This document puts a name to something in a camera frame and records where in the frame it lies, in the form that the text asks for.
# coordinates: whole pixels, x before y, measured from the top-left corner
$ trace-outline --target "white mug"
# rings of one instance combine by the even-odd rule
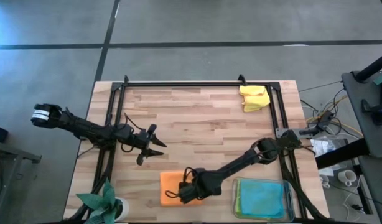
[[[352,182],[357,180],[357,175],[351,170],[345,170],[338,173],[338,179],[347,187],[350,187]]]
[[[320,174],[321,185],[325,188],[330,188],[329,178],[326,175]]]

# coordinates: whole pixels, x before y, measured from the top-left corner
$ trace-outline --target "blue towel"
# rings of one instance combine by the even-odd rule
[[[260,180],[240,180],[240,211],[254,217],[282,218],[284,187],[281,184]]]

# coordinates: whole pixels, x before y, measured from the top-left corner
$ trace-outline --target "orange cloth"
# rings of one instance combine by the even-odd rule
[[[166,196],[165,191],[170,190],[173,193],[179,192],[179,183],[183,181],[184,171],[161,172],[161,205],[162,206],[184,206],[180,198],[170,198]],[[187,177],[187,182],[191,182],[192,175]],[[185,205],[202,205],[201,200],[192,200]]]

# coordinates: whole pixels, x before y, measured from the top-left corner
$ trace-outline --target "gray floor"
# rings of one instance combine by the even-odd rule
[[[103,43],[112,7],[113,0],[0,0],[0,44]],[[382,40],[379,0],[122,0],[116,18],[112,43]],[[22,167],[24,177],[11,190],[0,223],[61,219],[79,142],[68,132],[34,127],[30,116],[35,103],[56,103],[85,117],[100,53],[0,50],[0,126],[10,132],[8,144],[43,155],[41,164]],[[343,72],[381,55],[382,45],[110,49],[101,79],[234,80],[242,73],[247,79],[296,80],[301,90],[340,80]],[[338,83],[300,96],[321,107],[341,88]],[[358,128],[347,100],[338,117]],[[325,194],[331,217],[346,220],[341,203],[347,193]],[[378,221],[362,216],[358,222]]]

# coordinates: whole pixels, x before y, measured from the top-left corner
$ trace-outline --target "butcher block tabletop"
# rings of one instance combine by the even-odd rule
[[[279,81],[290,128],[304,128],[305,118],[296,82]],[[104,125],[112,82],[96,82],[87,120]],[[242,220],[231,211],[235,177],[281,180],[278,159],[269,165],[254,164],[227,178],[220,196],[210,196],[200,206],[162,207],[159,174],[186,167],[217,170],[242,155],[250,145],[263,137],[274,138],[270,108],[243,112],[239,87],[126,87],[123,113],[136,125],[148,128],[157,124],[156,135],[167,148],[150,145],[164,153],[136,164],[139,149],[123,152],[117,144],[111,183],[116,196],[129,202],[124,222],[256,222]],[[281,127],[278,103],[277,118]],[[115,118],[118,97],[113,108]],[[79,153],[91,148],[83,141]],[[304,149],[295,150],[301,187],[319,211],[329,217],[314,155]],[[76,162],[68,194],[64,218],[73,215],[82,202],[79,193],[90,193],[95,175],[98,149],[82,155]],[[300,217],[297,197],[293,198],[296,217]]]

